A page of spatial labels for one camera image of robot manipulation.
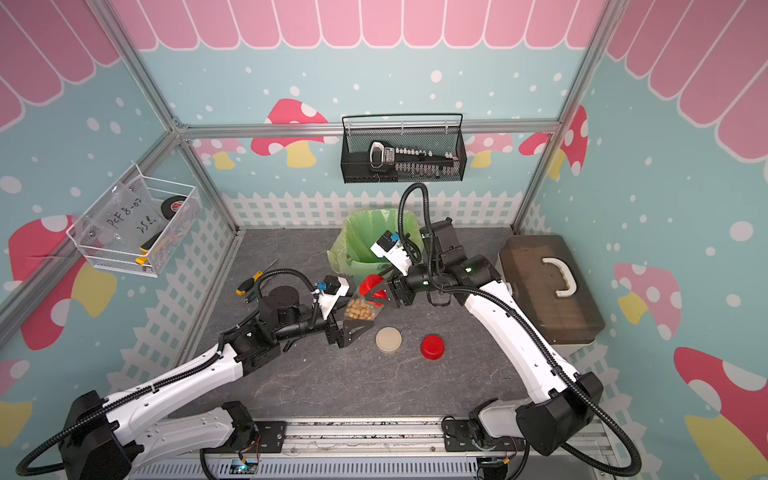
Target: screwdriver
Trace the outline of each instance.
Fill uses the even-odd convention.
[[[258,280],[259,277],[264,275],[264,271],[265,270],[269,270],[270,268],[272,268],[272,265],[274,265],[275,263],[277,263],[277,259],[275,259],[272,263],[270,263],[269,266],[267,268],[265,268],[264,270],[259,270],[258,272],[256,272],[256,275],[254,275],[251,278],[249,278],[248,280],[245,280],[244,282],[242,282],[240,284],[240,286],[237,287],[236,293],[238,295],[241,295],[241,296],[245,295],[246,293],[248,293],[248,290],[252,289],[253,285],[256,284],[256,280]]]

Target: black wire basket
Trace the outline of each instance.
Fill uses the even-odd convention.
[[[344,183],[458,181],[467,152],[461,114],[342,117]]]

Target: white wire basket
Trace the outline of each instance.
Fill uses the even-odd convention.
[[[136,194],[151,197],[157,209],[167,199],[183,195],[187,199],[165,226],[160,236],[146,253],[136,252],[113,235],[104,235],[101,228],[89,219],[96,217],[108,204],[110,197],[104,192],[85,213],[67,229],[67,236],[95,268],[115,272],[158,277],[174,251],[184,240],[197,216],[203,209],[200,192],[193,185],[179,184],[161,178],[146,177],[134,164],[122,178],[124,185]],[[104,244],[104,238],[111,239]]]

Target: beige lid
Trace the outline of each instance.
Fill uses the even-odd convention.
[[[376,334],[376,346],[384,353],[394,353],[402,344],[400,331],[393,326],[385,326]]]

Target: brown storage box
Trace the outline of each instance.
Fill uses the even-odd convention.
[[[563,237],[513,236],[498,257],[502,274],[512,285],[515,302],[551,345],[586,345],[605,328]],[[553,257],[562,260],[574,277],[576,291],[570,296],[559,297],[555,293],[567,286],[560,268],[541,260]]]

